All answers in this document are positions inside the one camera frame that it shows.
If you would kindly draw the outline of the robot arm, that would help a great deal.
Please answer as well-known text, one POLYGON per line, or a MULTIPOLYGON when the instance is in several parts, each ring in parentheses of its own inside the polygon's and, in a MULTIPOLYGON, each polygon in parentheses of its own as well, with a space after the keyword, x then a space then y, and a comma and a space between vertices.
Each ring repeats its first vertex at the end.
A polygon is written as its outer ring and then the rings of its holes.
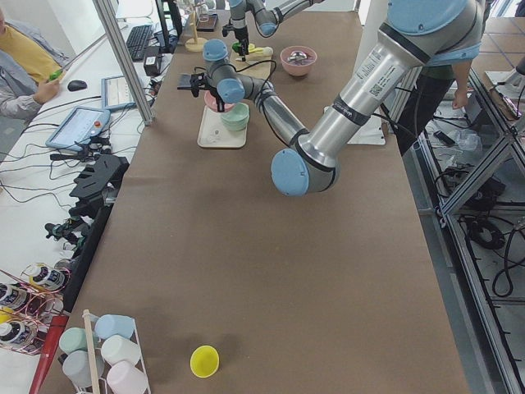
POLYGON ((321 3, 321 1, 292 0, 272 9, 266 8, 265 2, 260 0, 233 0, 227 2, 230 7, 228 23, 222 26, 222 36, 234 33, 237 40, 237 53, 244 60, 249 54, 249 31, 246 14, 251 13, 258 33, 263 38, 274 35, 279 25, 289 17, 302 10, 321 3))
POLYGON ((271 165, 272 181, 283 195, 321 192, 339 177, 338 153, 409 71, 469 62, 478 55, 484 10, 483 1, 390 1, 377 43, 311 131, 271 82, 237 72, 220 39, 204 44, 203 86, 220 106, 253 101, 284 141, 271 165))

